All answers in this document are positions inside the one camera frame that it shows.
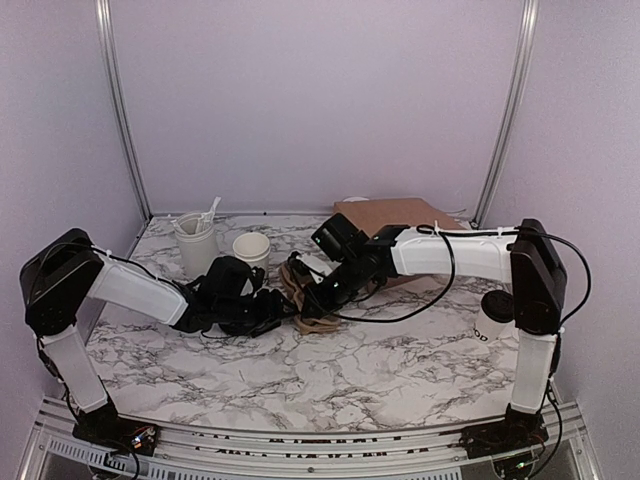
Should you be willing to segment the brown cardboard box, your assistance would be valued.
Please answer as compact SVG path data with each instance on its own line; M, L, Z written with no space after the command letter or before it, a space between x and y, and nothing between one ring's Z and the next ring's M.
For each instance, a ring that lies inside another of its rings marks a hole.
M333 213L341 213L356 227L372 237L386 225L428 224L445 230L468 230L465 220L442 212L421 198L375 199L335 202Z

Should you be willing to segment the single white paper cup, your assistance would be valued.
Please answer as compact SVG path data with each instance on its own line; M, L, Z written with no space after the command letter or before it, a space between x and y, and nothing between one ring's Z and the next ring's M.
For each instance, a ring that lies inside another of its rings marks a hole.
M496 340L511 323L512 320L494 320L480 310L475 319L473 334L480 343L489 344Z

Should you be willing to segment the black cup lid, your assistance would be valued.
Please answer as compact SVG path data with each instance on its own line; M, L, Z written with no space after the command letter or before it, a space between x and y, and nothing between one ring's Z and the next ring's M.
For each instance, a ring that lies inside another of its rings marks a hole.
M513 296L504 290L487 292L481 300L483 313L497 323L510 323L514 319Z

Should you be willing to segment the brown pulp cup carrier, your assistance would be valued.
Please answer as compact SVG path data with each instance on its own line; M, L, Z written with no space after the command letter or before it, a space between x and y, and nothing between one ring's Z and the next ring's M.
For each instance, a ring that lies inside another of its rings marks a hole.
M330 334L341 326L341 320L334 316L323 318L303 318L301 314L294 317L294 323L301 335Z

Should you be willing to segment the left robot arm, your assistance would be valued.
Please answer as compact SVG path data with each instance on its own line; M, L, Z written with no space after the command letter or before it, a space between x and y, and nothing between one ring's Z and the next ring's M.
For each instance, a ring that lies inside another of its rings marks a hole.
M95 328L79 326L79 311L85 305L100 312L117 308L180 333L219 326L231 336L257 337L296 312L283 292L265 286L264 277L260 267L221 256L191 281L169 280L72 228L26 261L19 285L25 323L43 362L75 402L78 424L116 445L126 436L126 423L87 352Z

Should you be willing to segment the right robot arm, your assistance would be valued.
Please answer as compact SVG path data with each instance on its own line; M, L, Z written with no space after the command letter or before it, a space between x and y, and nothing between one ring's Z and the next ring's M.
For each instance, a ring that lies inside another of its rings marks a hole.
M312 239L337 266L304 287L304 318L335 314L368 283L400 276L478 277L509 287L513 306L506 319L519 331L519 349L511 401L495 438L515 448L533 433L558 349L567 283L539 221L480 231L386 225L368 236L338 213Z

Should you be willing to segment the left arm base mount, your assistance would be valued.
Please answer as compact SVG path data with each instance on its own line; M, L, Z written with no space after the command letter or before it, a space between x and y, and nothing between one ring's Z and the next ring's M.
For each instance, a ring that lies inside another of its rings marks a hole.
M155 452L159 426L148 421L122 417L111 399L98 409L86 413L80 410L74 425L74 438L113 447L121 451L131 449L143 456L152 456Z

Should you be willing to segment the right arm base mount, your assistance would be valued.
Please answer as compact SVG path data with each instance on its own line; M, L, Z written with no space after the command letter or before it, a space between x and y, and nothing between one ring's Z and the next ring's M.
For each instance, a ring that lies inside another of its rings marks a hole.
M528 414L508 405L501 420L464 427L458 445L476 459L543 445L548 439L540 410Z

